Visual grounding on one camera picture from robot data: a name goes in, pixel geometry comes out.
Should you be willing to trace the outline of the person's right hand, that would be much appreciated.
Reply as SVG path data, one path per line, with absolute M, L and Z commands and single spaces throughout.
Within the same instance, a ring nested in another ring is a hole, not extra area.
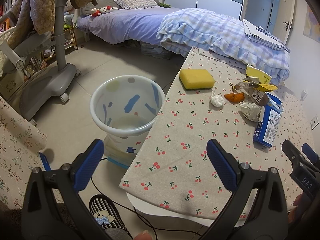
M 292 224 L 300 220 L 305 211 L 309 208 L 311 199 L 306 193 L 300 194 L 293 202 L 293 209 L 288 214 L 288 223 Z

